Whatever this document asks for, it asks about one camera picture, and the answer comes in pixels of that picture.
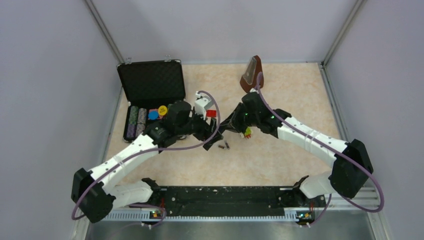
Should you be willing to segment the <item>black remote control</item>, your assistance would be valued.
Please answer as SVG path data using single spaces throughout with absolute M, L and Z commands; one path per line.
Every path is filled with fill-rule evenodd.
M 211 140 L 203 145 L 203 149 L 208 151 L 215 143 L 221 141 L 223 138 L 222 133 L 218 131 Z

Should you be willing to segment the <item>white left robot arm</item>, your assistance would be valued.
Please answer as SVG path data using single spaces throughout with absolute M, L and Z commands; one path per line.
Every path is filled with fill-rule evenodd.
M 104 219 L 115 208 L 118 195 L 113 189 L 124 177 L 141 163 L 172 147 L 179 137 L 193 135 L 203 146 L 218 133 L 220 113 L 207 122 L 206 112 L 211 107 L 219 109 L 213 99 L 199 98 L 191 106 L 177 101 L 168 108 L 167 115 L 149 124 L 124 150 L 108 161 L 86 170 L 80 168 L 73 175 L 71 199 L 75 203 L 72 220 L 86 217 L 91 223 Z

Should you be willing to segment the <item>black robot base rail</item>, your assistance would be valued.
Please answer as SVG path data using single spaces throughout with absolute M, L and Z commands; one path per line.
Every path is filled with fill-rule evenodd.
M 108 221 L 158 222 L 292 222 L 308 225 L 326 206 L 323 195 L 309 199 L 285 186 L 158 186 L 146 203 L 109 213 Z

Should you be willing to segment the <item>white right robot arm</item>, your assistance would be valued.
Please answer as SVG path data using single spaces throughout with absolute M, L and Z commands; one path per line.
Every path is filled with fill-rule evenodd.
M 293 200 L 299 206 L 307 206 L 313 198 L 324 194 L 338 193 L 352 199 L 373 172 L 363 142 L 347 142 L 314 130 L 282 109 L 269 108 L 256 92 L 242 97 L 220 124 L 219 131 L 244 134 L 249 127 L 295 144 L 331 167 L 330 171 L 303 177 L 294 185 Z

